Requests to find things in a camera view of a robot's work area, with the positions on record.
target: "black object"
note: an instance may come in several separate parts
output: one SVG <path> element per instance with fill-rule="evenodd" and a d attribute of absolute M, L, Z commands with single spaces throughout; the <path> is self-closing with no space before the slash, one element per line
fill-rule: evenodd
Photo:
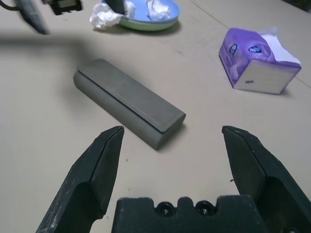
<path fill-rule="evenodd" d="M 311 204 L 282 163 L 247 131 L 223 127 L 240 196 L 177 207 L 150 198 L 117 202 L 113 233 L 310 233 Z M 37 233 L 89 233 L 106 213 L 116 178 L 123 128 L 103 132 L 69 171 Z"/>
<path fill-rule="evenodd" d="M 309 11 L 311 9 L 311 0 L 283 0 L 303 11 Z"/>
<path fill-rule="evenodd" d="M 283 164 L 248 131 L 224 126 L 223 134 L 238 191 L 254 199 L 269 232 L 311 233 L 310 201 Z"/>
<path fill-rule="evenodd" d="M 124 0 L 105 0 L 105 2 L 115 13 L 125 15 Z"/>
<path fill-rule="evenodd" d="M 8 6 L 0 0 L 0 6 L 9 11 L 19 11 L 23 20 L 27 22 L 38 33 L 48 35 L 49 31 L 45 26 L 42 16 L 33 4 L 32 0 L 14 0 L 16 6 Z M 55 15 L 63 12 L 81 11 L 80 0 L 42 0 L 44 4 L 49 4 Z"/>
<path fill-rule="evenodd" d="M 80 0 L 52 0 L 49 1 L 48 4 L 57 16 L 63 14 L 64 12 L 82 10 L 82 3 Z"/>
<path fill-rule="evenodd" d="M 268 233 L 250 196 L 219 197 L 216 208 L 215 215 L 202 215 L 190 198 L 180 198 L 175 213 L 163 216 L 150 198 L 124 198 L 117 202 L 111 232 Z"/>
<path fill-rule="evenodd" d="M 36 233 L 88 233 L 106 214 L 124 128 L 101 133 L 73 164 Z"/>

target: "black cable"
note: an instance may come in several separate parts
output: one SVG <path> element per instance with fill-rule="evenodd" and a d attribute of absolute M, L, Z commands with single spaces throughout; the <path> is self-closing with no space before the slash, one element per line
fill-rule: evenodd
<path fill-rule="evenodd" d="M 2 0 L 0 0 L 0 6 L 2 6 L 4 9 L 6 9 L 8 11 L 18 11 L 18 7 L 17 6 L 8 6 Z"/>

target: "crumpled tissue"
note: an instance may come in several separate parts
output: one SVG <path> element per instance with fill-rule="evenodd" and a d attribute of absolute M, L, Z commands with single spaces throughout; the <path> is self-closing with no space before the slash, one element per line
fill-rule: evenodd
<path fill-rule="evenodd" d="M 163 21 L 171 18 L 170 8 L 160 0 L 146 0 L 148 17 L 152 21 Z"/>
<path fill-rule="evenodd" d="M 126 11 L 126 17 L 134 17 L 136 7 L 131 1 L 126 0 L 124 2 L 124 9 Z M 105 30 L 108 27 L 118 24 L 122 16 L 124 15 L 115 13 L 107 3 L 98 3 L 94 6 L 93 14 L 89 18 L 89 21 L 96 29 Z"/>

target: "tissue box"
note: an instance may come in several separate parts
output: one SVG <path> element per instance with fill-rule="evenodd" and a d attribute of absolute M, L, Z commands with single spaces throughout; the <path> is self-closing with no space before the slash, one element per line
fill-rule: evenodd
<path fill-rule="evenodd" d="M 232 87 L 240 90 L 279 94 L 301 70 L 276 35 L 238 28 L 227 32 L 219 57 Z"/>

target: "beige table surface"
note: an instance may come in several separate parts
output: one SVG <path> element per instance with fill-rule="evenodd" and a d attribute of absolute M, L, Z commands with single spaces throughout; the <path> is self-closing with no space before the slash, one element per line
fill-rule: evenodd
<path fill-rule="evenodd" d="M 237 194 L 223 125 L 255 134 L 311 198 L 311 15 L 279 0 L 177 2 L 179 23 L 152 35 L 94 32 L 88 18 L 95 0 L 59 17 L 40 5 L 52 31 L 45 37 L 0 9 L 1 232 L 35 232 L 71 165 L 101 131 L 119 125 L 73 84 L 77 65 L 92 57 L 107 59 L 187 117 L 160 151 L 125 129 L 107 216 L 91 232 L 111 231 L 120 197 L 176 205 L 181 196 L 215 204 L 219 195 Z M 218 58 L 228 27 L 270 26 L 301 60 L 299 79 L 279 96 L 232 89 Z"/>

